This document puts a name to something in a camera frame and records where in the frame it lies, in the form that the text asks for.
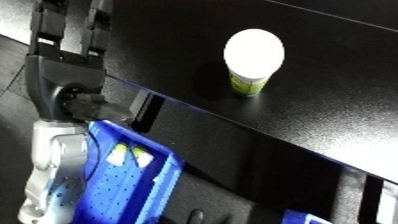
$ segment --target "black table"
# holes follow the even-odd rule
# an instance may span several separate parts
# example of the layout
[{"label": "black table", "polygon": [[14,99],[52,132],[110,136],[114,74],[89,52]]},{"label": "black table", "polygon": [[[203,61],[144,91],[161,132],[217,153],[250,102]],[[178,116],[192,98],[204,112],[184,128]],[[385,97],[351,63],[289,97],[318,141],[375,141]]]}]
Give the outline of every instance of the black table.
[{"label": "black table", "polygon": [[[88,4],[72,1],[64,46],[73,51]],[[11,35],[25,40],[30,16],[20,17]],[[398,182],[397,34],[386,19],[373,20],[391,29],[261,0],[116,1],[107,67],[122,80]],[[273,32],[286,49],[282,68],[253,99],[231,92],[222,57],[228,38],[246,28]]]}]

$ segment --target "black cable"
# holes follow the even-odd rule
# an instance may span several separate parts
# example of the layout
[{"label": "black cable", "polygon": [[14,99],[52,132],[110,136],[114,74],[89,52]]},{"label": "black cable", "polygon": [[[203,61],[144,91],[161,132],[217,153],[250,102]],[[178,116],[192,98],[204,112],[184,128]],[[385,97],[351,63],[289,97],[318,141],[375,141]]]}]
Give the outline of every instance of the black cable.
[{"label": "black cable", "polygon": [[93,133],[91,133],[89,130],[87,131],[90,138],[94,141],[94,144],[96,146],[97,149],[97,163],[95,164],[94,168],[92,169],[92,171],[90,172],[90,174],[87,176],[86,178],[86,182],[90,181],[90,179],[93,177],[95,171],[98,169],[99,163],[101,162],[101,147],[100,144],[97,140],[97,138],[93,135]]}]

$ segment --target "blue plastic part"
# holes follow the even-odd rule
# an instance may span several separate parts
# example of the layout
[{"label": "blue plastic part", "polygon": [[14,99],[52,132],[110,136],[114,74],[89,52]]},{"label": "blue plastic part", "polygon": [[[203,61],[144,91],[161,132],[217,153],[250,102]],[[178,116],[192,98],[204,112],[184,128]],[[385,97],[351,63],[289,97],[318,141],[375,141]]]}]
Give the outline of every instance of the blue plastic part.
[{"label": "blue plastic part", "polygon": [[[107,121],[92,122],[89,131],[89,179],[72,223],[157,223],[184,162],[170,149]],[[106,158],[118,143],[142,146],[154,159],[140,168],[129,151],[124,165],[115,166]]]},{"label": "blue plastic part", "polygon": [[314,215],[293,210],[286,210],[282,224],[332,224]]}]

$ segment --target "cup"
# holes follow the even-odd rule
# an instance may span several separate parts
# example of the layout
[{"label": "cup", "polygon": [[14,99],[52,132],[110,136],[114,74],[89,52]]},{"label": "cup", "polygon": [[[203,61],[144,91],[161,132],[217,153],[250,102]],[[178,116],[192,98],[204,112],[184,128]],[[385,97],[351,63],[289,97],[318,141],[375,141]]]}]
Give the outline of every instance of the cup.
[{"label": "cup", "polygon": [[232,89],[239,95],[257,95],[283,63],[281,40],[261,29],[248,29],[233,35],[224,49]]}]

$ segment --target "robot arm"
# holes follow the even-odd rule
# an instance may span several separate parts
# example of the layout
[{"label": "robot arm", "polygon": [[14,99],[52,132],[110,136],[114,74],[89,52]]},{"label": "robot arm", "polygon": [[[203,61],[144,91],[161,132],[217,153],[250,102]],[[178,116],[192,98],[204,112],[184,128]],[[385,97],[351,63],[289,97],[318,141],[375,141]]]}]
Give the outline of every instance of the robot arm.
[{"label": "robot arm", "polygon": [[73,54],[60,49],[68,0],[36,0],[34,4],[26,85],[40,120],[34,124],[34,167],[25,189],[27,199],[18,215],[22,223],[72,221],[85,185],[85,121],[98,119],[104,105],[113,108],[99,95],[106,75],[103,56],[112,5],[112,0],[93,0],[82,53]]}]

